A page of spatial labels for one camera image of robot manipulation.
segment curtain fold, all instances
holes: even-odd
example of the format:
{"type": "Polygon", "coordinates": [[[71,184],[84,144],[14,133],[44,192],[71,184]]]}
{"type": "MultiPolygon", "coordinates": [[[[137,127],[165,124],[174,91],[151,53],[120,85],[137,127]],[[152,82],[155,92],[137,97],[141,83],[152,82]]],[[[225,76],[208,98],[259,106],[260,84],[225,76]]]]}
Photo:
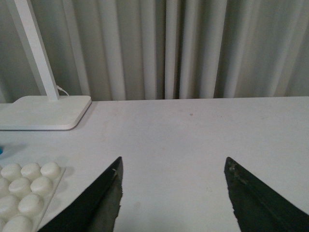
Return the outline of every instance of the curtain fold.
{"type": "MultiPolygon", "coordinates": [[[[94,101],[309,95],[307,0],[31,4],[55,81],[71,95],[94,101]]],[[[0,103],[42,94],[5,1],[0,42],[0,103]]]]}

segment table surface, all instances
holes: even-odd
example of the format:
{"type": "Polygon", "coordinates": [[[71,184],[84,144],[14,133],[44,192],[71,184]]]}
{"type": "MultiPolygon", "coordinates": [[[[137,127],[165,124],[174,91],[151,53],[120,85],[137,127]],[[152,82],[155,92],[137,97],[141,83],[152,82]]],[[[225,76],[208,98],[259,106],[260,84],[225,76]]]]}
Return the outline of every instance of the table surface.
{"type": "Polygon", "coordinates": [[[93,102],[72,130],[0,131],[0,145],[2,166],[66,167],[41,225],[118,156],[115,232],[239,232],[228,156],[309,213],[309,97],[93,102]]]}

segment white desk lamp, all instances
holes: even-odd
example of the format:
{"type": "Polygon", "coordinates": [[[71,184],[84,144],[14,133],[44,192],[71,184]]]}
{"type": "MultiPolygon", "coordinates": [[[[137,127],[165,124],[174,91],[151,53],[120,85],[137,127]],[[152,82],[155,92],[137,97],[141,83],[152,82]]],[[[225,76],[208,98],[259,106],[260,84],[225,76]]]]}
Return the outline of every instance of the white desk lamp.
{"type": "Polygon", "coordinates": [[[69,130],[91,104],[89,96],[59,96],[30,0],[6,0],[34,75],[47,96],[26,96],[0,111],[0,130],[69,130]]]}

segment egg carton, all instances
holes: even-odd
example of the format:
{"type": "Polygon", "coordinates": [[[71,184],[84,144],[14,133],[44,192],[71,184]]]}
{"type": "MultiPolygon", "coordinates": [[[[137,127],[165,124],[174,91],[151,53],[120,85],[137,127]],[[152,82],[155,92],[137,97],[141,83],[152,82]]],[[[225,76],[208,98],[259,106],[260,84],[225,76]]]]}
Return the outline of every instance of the egg carton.
{"type": "Polygon", "coordinates": [[[12,163],[0,171],[0,232],[36,232],[65,168],[12,163]]]}

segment lamp base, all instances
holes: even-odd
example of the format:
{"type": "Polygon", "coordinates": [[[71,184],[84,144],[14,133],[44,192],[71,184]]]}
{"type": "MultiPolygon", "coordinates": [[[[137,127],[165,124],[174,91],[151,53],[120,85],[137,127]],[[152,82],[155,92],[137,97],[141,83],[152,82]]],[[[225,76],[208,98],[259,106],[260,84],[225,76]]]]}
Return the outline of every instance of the lamp base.
{"type": "Polygon", "coordinates": [[[89,105],[89,96],[26,96],[0,111],[0,130],[69,130],[77,125],[89,105]]]}

